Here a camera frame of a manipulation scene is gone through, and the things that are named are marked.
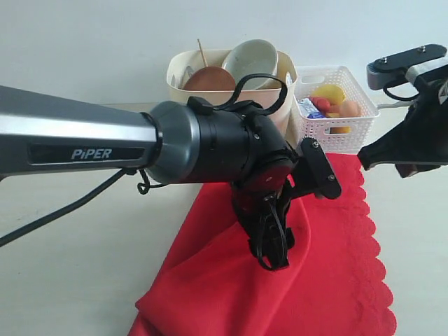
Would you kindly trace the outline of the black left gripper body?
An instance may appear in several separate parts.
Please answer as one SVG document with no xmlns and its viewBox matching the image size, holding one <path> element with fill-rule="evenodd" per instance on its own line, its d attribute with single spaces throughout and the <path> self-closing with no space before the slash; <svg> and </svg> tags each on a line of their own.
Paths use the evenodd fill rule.
<svg viewBox="0 0 448 336">
<path fill-rule="evenodd" d="M 292 186 L 287 176 L 231 182 L 232 208 L 248 236 L 251 255 L 267 271 L 289 266 L 288 252 L 295 245 L 286 224 Z"/>
</svg>

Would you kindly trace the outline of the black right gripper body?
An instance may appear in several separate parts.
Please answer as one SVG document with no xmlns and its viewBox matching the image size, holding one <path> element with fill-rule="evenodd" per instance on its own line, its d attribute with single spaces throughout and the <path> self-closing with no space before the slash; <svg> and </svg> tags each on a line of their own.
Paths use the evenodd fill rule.
<svg viewBox="0 0 448 336">
<path fill-rule="evenodd" d="M 407 81 L 419 92 L 402 123 L 405 160 L 397 168 L 447 165 L 447 65 L 409 68 Z"/>
</svg>

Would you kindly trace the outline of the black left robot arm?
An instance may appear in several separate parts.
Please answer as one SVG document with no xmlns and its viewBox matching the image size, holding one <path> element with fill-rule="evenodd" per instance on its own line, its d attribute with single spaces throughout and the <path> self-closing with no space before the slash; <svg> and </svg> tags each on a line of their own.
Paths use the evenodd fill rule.
<svg viewBox="0 0 448 336">
<path fill-rule="evenodd" d="M 16 239 L 78 209 L 125 175 L 137 188 L 226 182 L 252 254 L 266 270 L 288 265 L 292 233 L 281 196 L 297 161 L 270 119 L 252 101 L 212 106 L 201 98 L 165 101 L 130 112 L 11 87 L 1 88 L 1 177 L 114 169 L 79 200 L 1 238 Z"/>
</svg>

